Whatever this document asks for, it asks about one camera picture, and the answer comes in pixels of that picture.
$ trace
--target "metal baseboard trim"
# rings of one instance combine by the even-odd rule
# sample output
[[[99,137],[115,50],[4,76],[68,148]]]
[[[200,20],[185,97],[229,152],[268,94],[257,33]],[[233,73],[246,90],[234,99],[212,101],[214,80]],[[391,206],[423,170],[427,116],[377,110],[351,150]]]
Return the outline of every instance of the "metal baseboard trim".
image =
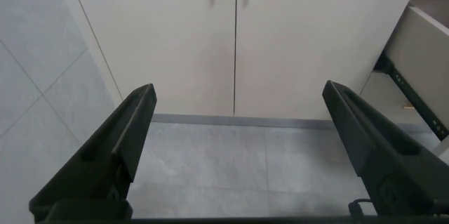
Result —
[[[155,114],[153,115],[152,122],[335,130],[334,123],[331,120],[318,120],[318,119],[269,119],[269,118],[250,118],[250,117]],[[398,126],[402,130],[409,133],[431,133],[431,129],[425,124],[424,125],[398,124]]]

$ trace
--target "gold handle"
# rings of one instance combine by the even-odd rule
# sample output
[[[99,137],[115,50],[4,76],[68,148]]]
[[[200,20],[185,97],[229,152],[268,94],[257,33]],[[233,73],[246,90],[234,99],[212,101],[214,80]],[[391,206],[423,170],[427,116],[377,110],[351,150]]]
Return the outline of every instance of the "gold handle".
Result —
[[[402,108],[408,110],[415,109],[415,107],[412,105],[412,103],[410,103],[410,101],[407,101]]]

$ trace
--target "open drawer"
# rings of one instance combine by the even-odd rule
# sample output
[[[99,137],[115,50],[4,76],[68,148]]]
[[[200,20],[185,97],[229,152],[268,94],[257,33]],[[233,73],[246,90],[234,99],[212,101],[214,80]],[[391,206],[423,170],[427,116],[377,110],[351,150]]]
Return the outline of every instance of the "open drawer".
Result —
[[[385,61],[381,59],[377,68],[391,77],[432,131],[444,139],[449,128],[449,0],[411,0],[385,47]],[[374,79],[368,80],[363,98],[398,98],[397,92],[391,90],[391,82],[379,76]],[[382,81],[387,84],[380,88]],[[370,86],[377,93],[373,94]],[[402,109],[398,101],[376,102],[379,104],[373,105],[394,122],[419,122],[416,114]]]

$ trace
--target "floor tile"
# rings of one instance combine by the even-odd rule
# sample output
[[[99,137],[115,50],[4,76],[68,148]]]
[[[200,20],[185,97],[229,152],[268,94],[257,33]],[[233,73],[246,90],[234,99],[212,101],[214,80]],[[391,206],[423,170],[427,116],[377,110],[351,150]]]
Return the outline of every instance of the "floor tile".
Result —
[[[265,128],[264,131],[269,153],[301,154],[328,163],[349,162],[335,130]]]
[[[115,108],[89,51],[44,95],[81,143],[90,138]]]
[[[260,133],[253,127],[152,124],[138,175],[152,183],[266,190]]]
[[[132,186],[133,218],[260,217],[269,215],[268,192],[143,183]]]
[[[349,216],[348,204],[355,198],[346,195],[270,192],[271,216]],[[371,203],[362,203],[365,215],[376,215]]]
[[[0,135],[40,95],[36,86],[0,42]]]
[[[44,92],[86,49],[65,0],[0,0],[0,39]]]
[[[0,138],[0,216],[29,218],[28,202],[78,150],[80,144],[44,98],[38,99]]]
[[[336,132],[269,129],[266,141],[270,191],[366,194]]]

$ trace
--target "tile grout line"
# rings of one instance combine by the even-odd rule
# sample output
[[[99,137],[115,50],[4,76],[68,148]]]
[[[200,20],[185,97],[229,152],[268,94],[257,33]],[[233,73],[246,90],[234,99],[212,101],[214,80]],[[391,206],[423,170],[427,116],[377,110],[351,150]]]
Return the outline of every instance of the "tile grout line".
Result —
[[[0,134],[0,138],[1,138],[43,96],[43,93],[39,90],[39,88],[37,88],[37,85],[34,83],[34,81],[31,79],[31,77],[29,77],[28,73],[25,71],[25,69],[22,67],[22,65],[17,61],[17,59],[15,59],[13,53],[11,53],[11,51],[6,46],[6,44],[3,42],[3,40],[0,40],[0,44],[3,45],[3,47],[6,49],[6,52],[8,52],[9,55],[14,59],[14,61],[19,65],[20,69],[25,73],[25,75],[34,84],[37,91],[40,93],[39,97],[37,97],[37,99],[35,101],[33,101],[33,103],[29,107],[27,107],[27,109],[25,109],[25,111],[17,119],[15,119],[14,122],[8,128],[6,128],[3,133]]]
[[[22,118],[23,117],[23,115],[25,115],[27,112],[28,112],[28,110],[41,98],[41,97],[43,97],[43,95],[41,94],[35,101],[33,101],[33,103],[2,133],[2,134],[0,134],[0,138],[6,133],[6,132],[8,132],[9,131],[9,129],[11,129],[14,125],[15,125],[15,123],[17,123],[17,121],[19,121],[19,119],[20,118]]]
[[[15,58],[15,56],[13,55],[13,53],[9,50],[9,48],[6,46],[6,44],[3,42],[3,40],[0,40],[0,44],[2,44],[4,46],[4,48],[8,51],[8,53],[11,55],[11,57],[14,59],[14,61],[19,65],[20,69],[22,69],[22,71],[25,73],[25,75],[28,77],[28,79],[34,84],[34,86],[36,87],[37,91],[41,94],[1,135],[0,137],[2,137],[3,134],[5,134],[20,118],[22,118],[22,116],[40,99],[43,98],[48,105],[50,105],[51,109],[54,111],[54,113],[56,114],[56,116],[61,120],[61,122],[64,124],[65,128],[70,132],[70,134],[74,137],[74,139],[78,142],[78,138],[73,134],[72,130],[70,130],[70,128],[68,127],[68,125],[66,125],[65,121],[61,118],[61,116],[56,112],[55,108],[50,104],[50,102],[47,100],[47,98],[45,97],[44,93],[88,50],[88,48],[85,48],[83,50],[82,53],[80,53],[73,62],[71,62],[69,64],[69,66],[56,78],[56,80],[44,91],[42,92],[41,89],[37,86],[37,84],[33,81],[33,79],[30,77],[30,75],[25,71],[25,69],[23,68],[23,66],[20,64],[20,62]]]
[[[54,113],[56,114],[56,116],[61,120],[61,122],[64,124],[65,128],[70,132],[70,134],[73,136],[73,138],[75,139],[75,141],[81,145],[83,145],[83,143],[80,142],[80,140],[75,136],[75,134],[72,132],[72,130],[70,130],[69,126],[65,123],[64,119],[62,119],[62,117],[58,114],[58,112],[56,112],[56,109],[51,105],[51,103],[48,101],[47,97],[44,95],[44,93],[46,91],[48,91],[53,84],[55,84],[59,78],[61,78],[63,76],[63,74],[88,50],[88,48],[84,49],[84,51],[82,53],[80,53],[76,59],[70,63],[69,67],[67,67],[59,77],[56,78],[56,80],[42,93],[42,97],[43,99],[45,99],[45,101],[48,103],[48,105],[50,105],[51,109],[54,111]]]
[[[86,52],[88,50],[88,48],[86,48],[86,49],[84,49],[83,50],[83,52],[81,52],[76,58],[75,58],[75,60],[73,60],[73,62],[71,62],[70,64],[69,64],[69,66],[67,66],[67,68],[55,79],[55,81],[53,81],[53,83],[51,83],[46,89],[45,89],[45,91],[41,91],[41,90],[39,90],[39,91],[41,91],[41,93],[42,93],[42,95],[46,92],[46,91],[48,91],[50,88],[51,88],[51,86],[53,85],[53,84],[55,84],[58,80],[59,80],[59,78],[61,78],[62,76],[63,76],[63,74]]]

